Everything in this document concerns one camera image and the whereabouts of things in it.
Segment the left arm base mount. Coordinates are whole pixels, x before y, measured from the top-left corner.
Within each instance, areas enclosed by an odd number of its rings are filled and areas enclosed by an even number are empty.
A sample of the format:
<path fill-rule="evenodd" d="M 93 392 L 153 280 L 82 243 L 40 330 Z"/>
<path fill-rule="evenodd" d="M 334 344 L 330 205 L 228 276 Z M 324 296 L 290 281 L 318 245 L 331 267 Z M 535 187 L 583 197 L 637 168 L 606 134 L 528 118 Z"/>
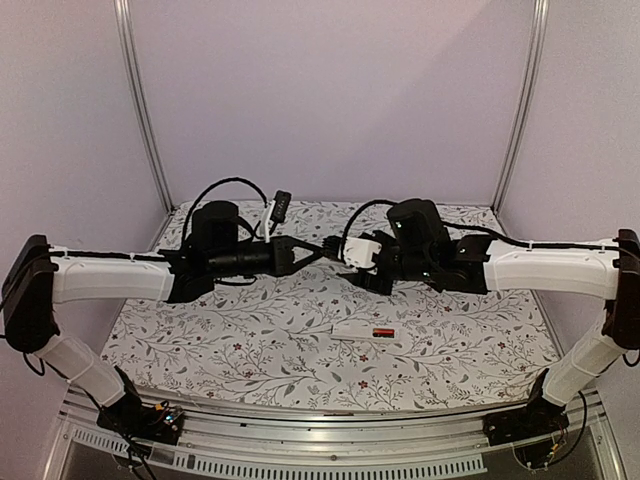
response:
<path fill-rule="evenodd" d="M 167 400 L 145 406 L 126 373 L 119 367 L 115 370 L 123 380 L 124 396 L 112 406 L 100 408 L 97 425 L 127 438 L 177 445 L 184 426 L 184 410 Z"/>

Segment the white remote control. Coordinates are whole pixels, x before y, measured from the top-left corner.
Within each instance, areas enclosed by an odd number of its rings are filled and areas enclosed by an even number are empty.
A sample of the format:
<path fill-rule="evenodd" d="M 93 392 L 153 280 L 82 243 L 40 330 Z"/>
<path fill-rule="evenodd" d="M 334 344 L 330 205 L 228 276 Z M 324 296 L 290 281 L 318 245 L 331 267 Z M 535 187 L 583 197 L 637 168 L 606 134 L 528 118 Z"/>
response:
<path fill-rule="evenodd" d="M 373 338 L 372 331 L 374 328 L 387 328 L 394 329 L 395 339 L 383 339 Z M 364 324 L 339 324 L 334 325 L 330 332 L 330 338 L 333 340 L 343 341 L 378 341 L 378 342 L 391 342 L 401 338 L 401 330 L 392 326 L 375 327 Z"/>

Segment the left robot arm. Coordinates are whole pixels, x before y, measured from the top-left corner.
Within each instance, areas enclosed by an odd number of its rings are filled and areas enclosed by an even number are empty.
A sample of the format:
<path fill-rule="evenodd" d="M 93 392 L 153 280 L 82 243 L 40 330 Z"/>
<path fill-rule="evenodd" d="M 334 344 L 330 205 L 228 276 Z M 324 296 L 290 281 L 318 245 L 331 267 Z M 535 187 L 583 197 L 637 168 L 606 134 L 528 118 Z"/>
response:
<path fill-rule="evenodd" d="M 183 304 L 217 283 L 257 275 L 285 277 L 320 259 L 320 247 L 291 236 L 257 235 L 230 201 L 189 212 L 185 239 L 157 253 L 81 252 L 31 236 L 2 286 L 2 338 L 32 354 L 88 392 L 128 434 L 148 426 L 148 412 L 123 374 L 84 342 L 61 332 L 53 307 L 96 299 L 142 299 Z"/>

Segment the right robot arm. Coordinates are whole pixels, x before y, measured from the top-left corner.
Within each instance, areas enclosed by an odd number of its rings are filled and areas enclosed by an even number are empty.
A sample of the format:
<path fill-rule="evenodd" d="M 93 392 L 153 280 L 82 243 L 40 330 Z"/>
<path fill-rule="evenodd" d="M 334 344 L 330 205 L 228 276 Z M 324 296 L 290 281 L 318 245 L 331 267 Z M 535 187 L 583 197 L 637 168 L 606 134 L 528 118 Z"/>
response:
<path fill-rule="evenodd" d="M 339 238 L 338 261 L 347 280 L 388 295 L 396 281 L 421 281 L 437 292 L 487 294 L 540 290 L 583 294 L 604 302 L 596 324 L 532 386 L 517 427 L 537 436 L 556 411 L 617 359 L 639 347 L 639 237 L 629 229 L 592 243 L 511 239 L 480 226 L 454 239 L 431 200 L 389 202 L 392 232 Z"/>

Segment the black green battery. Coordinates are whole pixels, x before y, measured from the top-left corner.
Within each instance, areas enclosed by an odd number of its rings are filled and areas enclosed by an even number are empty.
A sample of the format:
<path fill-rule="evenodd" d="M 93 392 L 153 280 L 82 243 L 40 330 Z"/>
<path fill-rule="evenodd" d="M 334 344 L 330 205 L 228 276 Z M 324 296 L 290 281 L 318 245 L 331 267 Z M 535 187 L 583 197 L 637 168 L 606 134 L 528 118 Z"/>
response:
<path fill-rule="evenodd" d="M 373 333 L 373 338 L 383 338 L 383 339 L 395 339 L 397 338 L 395 334 L 392 333 Z"/>

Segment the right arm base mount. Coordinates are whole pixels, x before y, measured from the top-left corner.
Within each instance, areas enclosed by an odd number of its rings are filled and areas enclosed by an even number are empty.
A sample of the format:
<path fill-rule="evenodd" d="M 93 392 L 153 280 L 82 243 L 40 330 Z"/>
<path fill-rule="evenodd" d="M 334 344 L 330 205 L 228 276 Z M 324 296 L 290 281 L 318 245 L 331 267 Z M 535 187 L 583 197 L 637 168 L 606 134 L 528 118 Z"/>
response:
<path fill-rule="evenodd" d="M 482 431 L 491 446 L 550 434 L 569 426 L 566 406 L 555 405 L 543 398 L 543 384 L 548 372 L 545 369 L 536 378 L 524 406 L 483 417 Z"/>

